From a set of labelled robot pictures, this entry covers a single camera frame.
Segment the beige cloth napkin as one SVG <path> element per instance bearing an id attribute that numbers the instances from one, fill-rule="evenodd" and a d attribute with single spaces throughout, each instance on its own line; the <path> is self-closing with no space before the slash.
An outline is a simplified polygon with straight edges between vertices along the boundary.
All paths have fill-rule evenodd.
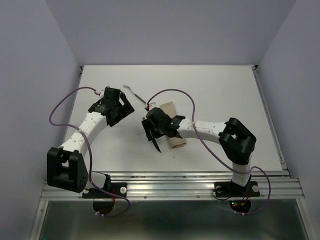
<path id="1" fill-rule="evenodd" d="M 177 115 L 176 108 L 172 101 L 164 103 L 160 105 L 160 108 L 166 113 L 170 118 L 173 118 Z M 176 149 L 183 147 L 187 144 L 187 140 L 184 138 L 177 138 L 177 137 L 166 137 L 167 143 L 171 149 Z"/>

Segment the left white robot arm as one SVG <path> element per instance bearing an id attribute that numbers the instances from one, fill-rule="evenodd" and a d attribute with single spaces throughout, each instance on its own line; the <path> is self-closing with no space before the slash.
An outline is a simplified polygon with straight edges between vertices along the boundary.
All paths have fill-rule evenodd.
<path id="1" fill-rule="evenodd" d="M 105 91 L 89 107 L 83 122 L 75 128 L 71 137 L 47 152 L 47 184 L 75 193 L 94 188 L 100 197 L 108 196 L 111 184 L 101 179 L 93 185 L 93 160 L 86 167 L 84 157 L 86 153 L 92 157 L 91 144 L 101 131 L 118 124 L 134 111 L 124 92 L 114 88 L 111 92 Z"/>

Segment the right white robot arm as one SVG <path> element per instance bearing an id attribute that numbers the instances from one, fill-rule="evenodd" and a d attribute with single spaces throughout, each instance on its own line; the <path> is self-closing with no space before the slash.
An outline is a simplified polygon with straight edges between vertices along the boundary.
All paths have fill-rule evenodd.
<path id="1" fill-rule="evenodd" d="M 220 145 L 232 162 L 231 192 L 242 195 L 248 190 L 251 177 L 251 155 L 257 138 L 236 118 L 225 122 L 192 121 L 185 116 L 171 118 L 147 116 L 142 121 L 149 141 L 166 136 L 168 138 L 198 139 Z"/>

